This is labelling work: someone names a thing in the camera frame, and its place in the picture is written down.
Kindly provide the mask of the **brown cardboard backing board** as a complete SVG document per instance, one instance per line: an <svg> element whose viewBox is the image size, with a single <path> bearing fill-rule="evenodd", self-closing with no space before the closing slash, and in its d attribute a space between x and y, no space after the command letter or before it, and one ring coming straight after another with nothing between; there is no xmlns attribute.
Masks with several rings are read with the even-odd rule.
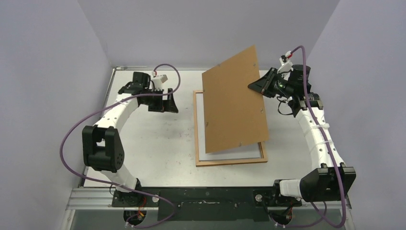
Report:
<svg viewBox="0 0 406 230"><path fill-rule="evenodd" d="M269 140L263 96L248 88L257 80L255 46L202 73L206 153Z"/></svg>

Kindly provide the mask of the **printed plant photo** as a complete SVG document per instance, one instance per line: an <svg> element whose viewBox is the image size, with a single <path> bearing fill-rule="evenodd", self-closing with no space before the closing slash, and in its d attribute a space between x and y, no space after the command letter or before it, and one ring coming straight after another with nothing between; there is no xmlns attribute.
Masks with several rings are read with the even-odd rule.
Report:
<svg viewBox="0 0 406 230"><path fill-rule="evenodd" d="M199 161L223 161L262 158L259 144L206 153L203 94L196 93L197 137Z"/></svg>

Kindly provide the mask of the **wooden picture frame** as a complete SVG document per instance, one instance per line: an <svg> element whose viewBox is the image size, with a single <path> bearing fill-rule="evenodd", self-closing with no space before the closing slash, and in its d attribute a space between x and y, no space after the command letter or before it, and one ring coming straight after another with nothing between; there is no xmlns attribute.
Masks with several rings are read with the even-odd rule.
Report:
<svg viewBox="0 0 406 230"><path fill-rule="evenodd" d="M198 137L197 137L197 115L196 115L196 93L203 91L193 91L193 113L194 113L194 143L195 143L195 164L199 166L217 166L217 165L232 165L232 164L247 164L247 163L264 163L268 161L265 142L259 142L262 158L260 159L239 159L239 160L223 160L223 161L199 161L198 152Z"/></svg>

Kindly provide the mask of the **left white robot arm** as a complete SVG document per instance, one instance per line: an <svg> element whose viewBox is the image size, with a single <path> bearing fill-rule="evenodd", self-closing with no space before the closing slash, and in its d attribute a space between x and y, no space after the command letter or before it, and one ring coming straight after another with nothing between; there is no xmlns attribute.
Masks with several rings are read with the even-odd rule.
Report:
<svg viewBox="0 0 406 230"><path fill-rule="evenodd" d="M178 113L173 89L165 90L167 75L149 75L135 71L132 81L124 85L114 104L102 118L82 130L83 158L86 166L100 171L115 185L114 199L130 206L138 206L145 200L141 183L124 165L124 147L120 131L130 115L146 105L150 112Z"/></svg>

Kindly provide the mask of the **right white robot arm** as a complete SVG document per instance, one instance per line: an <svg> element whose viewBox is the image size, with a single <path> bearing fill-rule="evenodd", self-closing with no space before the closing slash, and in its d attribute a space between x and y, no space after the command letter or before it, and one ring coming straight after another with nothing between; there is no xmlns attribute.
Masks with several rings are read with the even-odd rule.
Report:
<svg viewBox="0 0 406 230"><path fill-rule="evenodd" d="M306 202L345 200L356 178L355 169L346 165L334 145L320 96L311 92L310 70L303 65L293 65L289 71L270 68L263 77L248 84L249 89L268 98L276 97L290 107L312 161L311 172L303 178L275 180L271 200L278 206L290 197Z"/></svg>

